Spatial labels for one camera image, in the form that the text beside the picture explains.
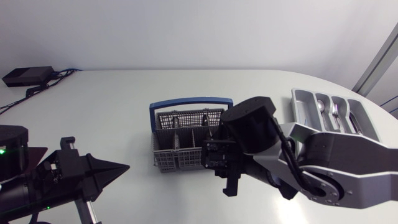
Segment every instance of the black device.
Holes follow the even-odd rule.
[[[2,80],[8,87],[31,85],[42,86],[51,80],[50,76],[53,72],[54,69],[51,66],[15,68],[3,77]]]
[[[79,156],[71,147],[74,137],[61,138],[61,150],[37,165],[47,148],[27,147],[27,142],[26,128],[0,125],[0,224],[31,214],[37,218],[42,210],[72,201],[82,223],[100,223],[88,206],[130,167]]]

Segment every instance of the cutlery tray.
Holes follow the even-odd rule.
[[[322,113],[318,107],[319,100],[325,105]],[[333,114],[334,104],[338,105],[337,114]],[[359,100],[294,88],[292,107],[294,120],[299,124],[319,131],[362,134],[379,141],[377,131]]]

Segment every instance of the dishwasher cutlery basket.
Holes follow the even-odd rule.
[[[220,104],[233,106],[232,99],[193,97],[160,101],[149,106],[154,162],[161,172],[202,169],[202,142],[218,128],[224,109],[159,112],[169,106],[187,104]]]

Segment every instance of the black cable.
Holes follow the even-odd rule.
[[[321,195],[322,193],[318,189],[316,189],[313,185],[311,185],[311,183],[307,179],[307,177],[304,176],[303,170],[299,167],[299,163],[297,162],[297,160],[294,156],[292,147],[289,144],[289,143],[291,143],[291,145],[294,145],[293,139],[287,139],[284,136],[282,129],[280,128],[280,126],[275,118],[271,119],[271,120],[272,120],[272,124],[275,127],[275,130],[279,136],[279,139],[281,141],[282,153],[286,159],[286,163],[287,163],[292,175],[294,176],[294,179],[297,181],[299,186],[301,186],[304,190],[307,190],[311,194],[316,195],[316,196]]]
[[[39,91],[34,91],[37,87],[29,88],[27,90],[25,98],[17,100],[17,101],[15,101],[13,103],[9,103],[6,106],[0,107],[0,110],[2,110],[0,112],[0,115],[5,113],[7,110],[11,109],[12,107],[18,105],[19,103],[22,103],[23,101],[28,100],[30,97],[35,96],[35,95],[37,95],[39,93],[42,93],[43,91],[45,91],[45,90],[57,85],[63,79],[65,79],[66,77],[69,77],[71,74],[73,74],[75,71],[81,71],[81,70],[75,69],[75,68],[69,68],[69,69],[62,70],[61,72],[53,72],[52,75],[57,78],[56,82],[54,82],[53,84],[50,84],[50,85],[39,86],[39,87],[41,87],[41,88],[39,88]]]

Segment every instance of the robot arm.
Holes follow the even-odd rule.
[[[248,99],[224,112],[218,132],[204,142],[201,163],[227,178],[227,196],[237,194],[238,180],[247,174],[286,199],[301,192],[314,202],[348,208],[398,200],[397,149],[358,134],[279,126],[274,111],[270,98]]]

